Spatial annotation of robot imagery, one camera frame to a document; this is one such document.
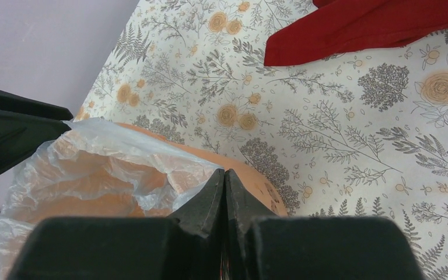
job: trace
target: gray branch illustration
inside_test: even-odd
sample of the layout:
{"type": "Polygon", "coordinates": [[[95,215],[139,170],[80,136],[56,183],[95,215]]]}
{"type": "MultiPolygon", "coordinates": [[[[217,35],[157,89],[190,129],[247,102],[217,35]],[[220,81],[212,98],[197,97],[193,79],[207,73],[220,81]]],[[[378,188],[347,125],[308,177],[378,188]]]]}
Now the gray branch illustration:
{"type": "Polygon", "coordinates": [[[195,127],[195,136],[202,138],[205,142],[202,143],[202,148],[211,149],[214,153],[219,153],[219,149],[221,148],[221,144],[219,141],[214,145],[211,141],[211,137],[209,134],[204,131],[201,127],[195,127]]]}
{"type": "Polygon", "coordinates": [[[415,154],[416,163],[431,169],[432,174],[448,177],[448,151],[432,134],[424,135],[423,138],[416,136],[418,142],[411,141],[408,133],[400,127],[381,128],[377,134],[384,136],[384,140],[392,141],[396,151],[415,154]]]}
{"type": "Polygon", "coordinates": [[[169,66],[169,57],[164,52],[159,55],[159,59],[153,62],[149,59],[144,63],[141,71],[142,76],[147,78],[149,85],[157,85],[161,90],[178,89],[182,90],[181,94],[178,94],[178,99],[182,99],[186,93],[191,92],[184,87],[186,82],[186,75],[180,72],[175,67],[169,66]]]}
{"type": "Polygon", "coordinates": [[[166,100],[156,99],[150,105],[157,108],[159,117],[162,117],[164,120],[170,120],[174,125],[180,125],[182,127],[188,126],[186,116],[177,111],[176,104],[168,103],[166,100]]]}
{"type": "Polygon", "coordinates": [[[180,25],[178,18],[173,17],[169,20],[168,16],[164,14],[164,18],[162,20],[157,19],[154,16],[151,16],[150,19],[144,19],[140,23],[141,27],[151,26],[152,29],[157,29],[159,36],[163,36],[164,40],[169,40],[172,38],[181,38],[183,40],[184,46],[186,47],[186,41],[181,35],[179,31],[180,25]]]}
{"type": "Polygon", "coordinates": [[[254,49],[250,42],[242,42],[241,39],[233,39],[233,50],[238,54],[243,54],[243,65],[255,67],[256,73],[266,77],[274,77],[280,71],[274,67],[264,66],[265,52],[261,48],[254,49]]]}
{"type": "Polygon", "coordinates": [[[291,8],[285,5],[285,0],[260,0],[258,3],[253,4],[254,7],[251,9],[251,22],[252,27],[265,26],[265,33],[271,35],[277,30],[284,28],[292,23],[289,17],[293,14],[291,8]]]}
{"type": "Polygon", "coordinates": [[[267,83],[279,81],[281,84],[288,86],[293,93],[298,92],[297,84],[299,84],[306,88],[306,93],[308,95],[312,95],[318,90],[321,95],[335,95],[337,98],[341,99],[343,103],[353,101],[355,97],[350,90],[343,90],[344,86],[338,83],[322,83],[320,80],[323,76],[323,73],[314,73],[311,76],[308,76],[306,70],[297,70],[294,73],[290,73],[287,78],[274,79],[267,83]]]}
{"type": "Polygon", "coordinates": [[[194,63],[195,69],[190,69],[186,73],[190,76],[190,85],[200,81],[202,83],[201,96],[198,101],[200,106],[209,102],[216,95],[222,95],[231,81],[237,81],[233,76],[231,66],[225,62],[224,55],[218,50],[214,50],[206,56],[206,60],[194,63]]]}
{"type": "Polygon", "coordinates": [[[363,156],[380,163],[387,168],[383,170],[360,169],[357,165],[346,167],[345,178],[351,184],[378,184],[381,179],[385,182],[384,174],[396,168],[382,162],[379,155],[383,151],[381,140],[375,135],[368,138],[357,128],[348,127],[342,130],[341,123],[337,120],[338,113],[332,104],[321,101],[314,106],[316,113],[311,113],[305,124],[297,110],[286,110],[286,117],[282,121],[279,135],[293,142],[297,151],[307,153],[323,151],[327,162],[351,163],[363,156]]]}

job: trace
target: white wall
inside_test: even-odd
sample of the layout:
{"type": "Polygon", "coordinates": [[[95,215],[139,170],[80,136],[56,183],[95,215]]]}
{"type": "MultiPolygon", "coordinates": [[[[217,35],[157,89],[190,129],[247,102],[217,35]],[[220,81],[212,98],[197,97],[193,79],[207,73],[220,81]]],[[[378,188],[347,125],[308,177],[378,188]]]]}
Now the white wall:
{"type": "Polygon", "coordinates": [[[137,3],[0,0],[0,89],[76,114],[137,3]]]}

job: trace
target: black plastic piece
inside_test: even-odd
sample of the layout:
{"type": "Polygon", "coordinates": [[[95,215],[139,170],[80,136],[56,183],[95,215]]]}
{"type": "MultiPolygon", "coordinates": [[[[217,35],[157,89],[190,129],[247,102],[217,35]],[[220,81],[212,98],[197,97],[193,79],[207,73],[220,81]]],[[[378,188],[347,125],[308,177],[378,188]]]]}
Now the black plastic piece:
{"type": "Polygon", "coordinates": [[[406,238],[388,219],[266,217],[252,224],[252,280],[424,279],[406,238]]]}
{"type": "Polygon", "coordinates": [[[232,280],[423,280],[392,221],[280,218],[233,170],[214,172],[166,218],[46,220],[9,279],[219,279],[221,271],[232,280]]]}
{"type": "Polygon", "coordinates": [[[227,204],[227,234],[224,240],[223,272],[232,280],[250,279],[246,265],[247,251],[245,234],[251,221],[261,216],[276,216],[256,197],[250,194],[234,170],[228,170],[225,176],[227,204]]]}
{"type": "Polygon", "coordinates": [[[0,110],[57,121],[73,119],[73,115],[66,108],[24,98],[2,90],[0,90],[0,110]]]}
{"type": "Polygon", "coordinates": [[[8,279],[219,279],[224,171],[166,218],[51,218],[8,279]]]}
{"type": "Polygon", "coordinates": [[[44,142],[69,130],[66,108],[0,90],[0,174],[31,156],[44,142]]]}

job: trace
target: orange object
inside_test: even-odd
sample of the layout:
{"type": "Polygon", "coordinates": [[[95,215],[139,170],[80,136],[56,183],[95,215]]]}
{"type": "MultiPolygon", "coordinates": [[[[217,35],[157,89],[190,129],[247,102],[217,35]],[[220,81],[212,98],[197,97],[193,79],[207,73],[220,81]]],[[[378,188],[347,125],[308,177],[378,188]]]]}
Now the orange object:
{"type": "Polygon", "coordinates": [[[205,150],[200,150],[197,148],[192,148],[186,145],[177,144],[166,140],[165,137],[157,135],[148,131],[147,129],[137,127],[131,124],[118,124],[122,127],[129,128],[131,130],[136,130],[150,137],[154,137],[160,141],[164,141],[170,145],[178,147],[185,152],[192,153],[199,158],[208,160],[209,162],[215,163],[222,166],[225,170],[234,169],[236,174],[240,177],[241,182],[245,186],[246,190],[253,194],[260,202],[267,206],[270,210],[274,211],[277,215],[287,216],[288,211],[286,206],[282,201],[281,196],[277,192],[274,186],[270,183],[264,175],[255,170],[255,168],[244,164],[235,159],[230,159],[225,156],[218,155],[205,150]]]}

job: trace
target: orange rose illustration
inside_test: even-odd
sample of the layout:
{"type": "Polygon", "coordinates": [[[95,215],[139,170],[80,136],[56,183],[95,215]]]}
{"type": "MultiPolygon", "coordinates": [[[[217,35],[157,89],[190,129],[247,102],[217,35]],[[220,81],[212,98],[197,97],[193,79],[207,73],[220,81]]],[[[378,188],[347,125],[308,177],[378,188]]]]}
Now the orange rose illustration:
{"type": "Polygon", "coordinates": [[[241,27],[243,27],[241,21],[233,20],[227,24],[226,30],[229,34],[235,35],[238,34],[238,32],[241,30],[241,27]]]}
{"type": "Polygon", "coordinates": [[[223,12],[216,12],[209,20],[209,30],[211,32],[220,32],[228,22],[228,17],[223,12]]]}
{"type": "Polygon", "coordinates": [[[251,96],[248,97],[248,101],[253,105],[257,105],[261,98],[259,93],[252,93],[251,96]]]}
{"type": "Polygon", "coordinates": [[[448,105],[448,73],[428,78],[422,86],[421,96],[436,105],[448,105]]]}
{"type": "Polygon", "coordinates": [[[136,83],[136,86],[139,87],[139,88],[144,87],[144,86],[145,86],[145,80],[140,79],[140,80],[138,81],[138,83],[136,83]]]}
{"type": "Polygon", "coordinates": [[[237,118],[237,109],[233,104],[227,104],[222,106],[217,112],[217,121],[225,126],[232,126],[237,118]]]}
{"type": "Polygon", "coordinates": [[[131,87],[128,84],[124,84],[122,85],[118,90],[117,90],[117,101],[120,103],[125,103],[126,101],[128,101],[128,98],[130,98],[131,95],[131,87]]]}
{"type": "Polygon", "coordinates": [[[238,11],[246,12],[246,10],[248,10],[249,7],[250,7],[250,3],[249,2],[243,2],[243,3],[241,3],[241,5],[239,5],[238,11]]]}
{"type": "Polygon", "coordinates": [[[140,97],[138,94],[132,94],[129,96],[128,102],[131,107],[136,107],[140,103],[140,97]]]}
{"type": "Polygon", "coordinates": [[[254,114],[244,114],[238,121],[240,127],[244,130],[252,130],[257,125],[257,118],[254,114]]]}

